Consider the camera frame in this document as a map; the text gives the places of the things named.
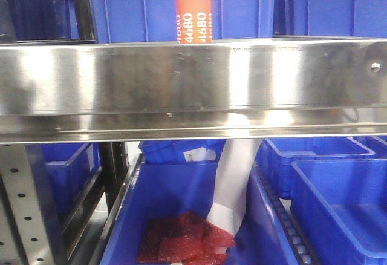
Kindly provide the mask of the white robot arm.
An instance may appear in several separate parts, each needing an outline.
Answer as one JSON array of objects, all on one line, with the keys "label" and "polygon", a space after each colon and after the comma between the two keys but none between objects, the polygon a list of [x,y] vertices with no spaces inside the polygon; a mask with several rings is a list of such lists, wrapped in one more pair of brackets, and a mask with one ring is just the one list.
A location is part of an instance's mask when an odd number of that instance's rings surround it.
[{"label": "white robot arm", "polygon": [[261,139],[229,139],[215,176],[213,204],[207,220],[236,235],[246,211],[246,192]]}]

